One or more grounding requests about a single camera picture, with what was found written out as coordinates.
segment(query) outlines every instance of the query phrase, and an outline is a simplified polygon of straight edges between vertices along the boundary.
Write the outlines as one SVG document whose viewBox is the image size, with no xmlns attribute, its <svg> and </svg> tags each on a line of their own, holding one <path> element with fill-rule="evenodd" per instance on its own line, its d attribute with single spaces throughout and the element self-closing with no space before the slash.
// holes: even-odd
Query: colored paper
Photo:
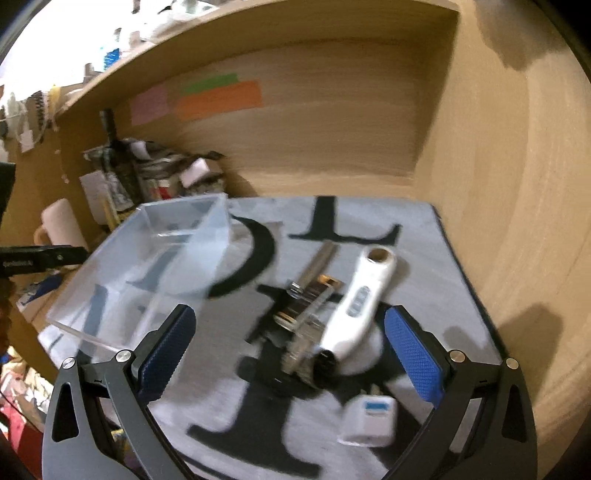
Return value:
<svg viewBox="0 0 591 480">
<path fill-rule="evenodd" d="M 168 92 L 166 85 L 156 85 L 144 93 L 136 95 L 129 101 L 131 108 L 131 124 L 143 125 L 168 115 Z"/>
<path fill-rule="evenodd" d="M 262 107 L 261 87 L 251 80 L 183 97 L 178 101 L 177 115 L 184 121 L 199 120 L 257 107 Z"/>
<path fill-rule="evenodd" d="M 228 73 L 227 75 L 218 75 L 216 77 L 199 80 L 198 82 L 192 83 L 183 90 L 183 93 L 185 95 L 193 95 L 195 93 L 202 93 L 206 90 L 212 90 L 214 88 L 227 87 L 228 85 L 232 85 L 234 83 L 238 83 L 238 74 Z"/>
</svg>

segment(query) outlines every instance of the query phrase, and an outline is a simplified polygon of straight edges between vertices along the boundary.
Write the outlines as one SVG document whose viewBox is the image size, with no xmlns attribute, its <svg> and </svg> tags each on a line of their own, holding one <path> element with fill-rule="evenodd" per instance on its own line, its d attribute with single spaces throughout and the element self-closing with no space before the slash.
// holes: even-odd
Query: blue gripper pad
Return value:
<svg viewBox="0 0 591 480">
<path fill-rule="evenodd" d="M 384 329 L 419 396 L 437 408 L 450 374 L 443 346 L 432 333 L 425 332 L 402 305 L 386 312 Z"/>
<path fill-rule="evenodd" d="M 177 305 L 158 330 L 149 332 L 135 349 L 131 365 L 141 404 L 158 400 L 195 335 L 195 312 Z"/>
</svg>

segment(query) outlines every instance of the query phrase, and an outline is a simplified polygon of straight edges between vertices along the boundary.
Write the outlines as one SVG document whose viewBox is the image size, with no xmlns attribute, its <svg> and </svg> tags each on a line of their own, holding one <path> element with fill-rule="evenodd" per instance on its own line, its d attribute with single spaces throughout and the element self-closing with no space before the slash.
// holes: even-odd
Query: grey button panel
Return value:
<svg viewBox="0 0 591 480">
<path fill-rule="evenodd" d="M 368 295 L 369 287 L 359 287 L 359 290 L 357 290 L 351 305 L 349 305 L 349 308 L 347 309 L 347 315 L 354 318 L 361 315 L 363 304 L 365 303 L 365 300 L 367 300 Z"/>
</svg>

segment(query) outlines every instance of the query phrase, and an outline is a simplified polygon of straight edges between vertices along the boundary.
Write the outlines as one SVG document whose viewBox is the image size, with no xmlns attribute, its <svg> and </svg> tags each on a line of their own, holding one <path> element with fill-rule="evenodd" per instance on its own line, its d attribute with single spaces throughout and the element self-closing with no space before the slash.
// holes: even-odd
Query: white power adapter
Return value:
<svg viewBox="0 0 591 480">
<path fill-rule="evenodd" d="M 370 395 L 357 395 L 345 405 L 339 443 L 356 447 L 386 447 L 394 441 L 398 403 L 381 395 L 375 385 Z"/>
</svg>

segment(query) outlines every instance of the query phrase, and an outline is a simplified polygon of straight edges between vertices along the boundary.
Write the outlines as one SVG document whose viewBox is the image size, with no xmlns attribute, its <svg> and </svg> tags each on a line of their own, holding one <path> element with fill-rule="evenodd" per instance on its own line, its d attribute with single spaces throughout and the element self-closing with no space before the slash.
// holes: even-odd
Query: pink sticky note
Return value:
<svg viewBox="0 0 591 480">
<path fill-rule="evenodd" d="M 166 85 L 156 85 L 129 101 L 131 124 L 143 125 L 170 113 Z"/>
</svg>

